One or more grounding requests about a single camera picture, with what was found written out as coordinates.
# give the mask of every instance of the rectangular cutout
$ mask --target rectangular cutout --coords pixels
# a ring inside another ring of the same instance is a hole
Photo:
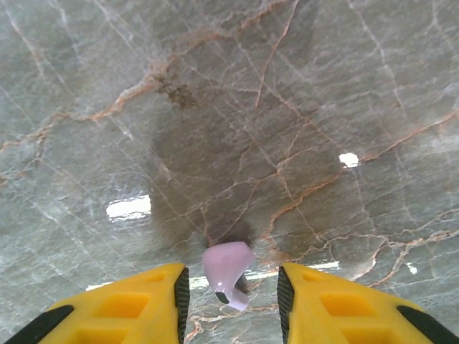
[[[308,271],[303,273],[303,279],[308,282],[319,282],[323,281],[323,277],[320,275],[320,272]]]
[[[322,305],[334,317],[374,317],[374,308],[363,297],[352,293],[327,293],[320,296]]]
[[[147,279],[145,279],[145,282],[160,282],[164,280],[165,276],[166,275],[164,274],[154,274],[153,276],[150,276]]]
[[[389,328],[361,328],[342,329],[349,344],[402,344],[399,337]]]
[[[80,328],[65,344],[122,344],[127,329]]]
[[[96,317],[137,318],[150,300],[148,294],[116,294],[108,297],[96,311]]]

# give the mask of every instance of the gray marble surface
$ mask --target gray marble surface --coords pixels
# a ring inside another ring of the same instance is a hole
[[[294,261],[459,333],[457,0],[0,0],[0,342],[190,267],[191,343],[280,343]],[[251,243],[221,307],[208,245]]]

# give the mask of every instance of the pink object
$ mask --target pink object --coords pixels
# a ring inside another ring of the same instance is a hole
[[[244,242],[228,242],[208,248],[202,265],[209,286],[224,304],[244,310],[249,305],[246,294],[236,288],[236,282],[255,259]]]

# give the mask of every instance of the dark stain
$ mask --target dark stain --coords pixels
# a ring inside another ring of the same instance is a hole
[[[195,108],[197,106],[196,98],[187,85],[174,85],[176,79],[177,77],[173,76],[172,82],[169,82],[163,75],[156,76],[155,80],[161,83],[156,91],[167,95],[169,102],[177,104],[182,110]]]
[[[246,243],[248,247],[252,248],[253,247],[252,234],[253,233],[250,228],[250,225],[246,221],[240,219],[234,226],[231,227],[230,231],[228,231],[227,233],[224,233],[222,236],[218,238],[213,238],[213,239],[215,240],[214,244],[224,244],[227,242],[244,242]]]

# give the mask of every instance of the glossy floor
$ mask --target glossy floor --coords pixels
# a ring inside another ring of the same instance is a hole
[[[457,0],[179,2],[0,1],[0,342],[176,261],[187,342],[279,343],[287,260],[459,332]],[[203,278],[232,240],[245,312]]]

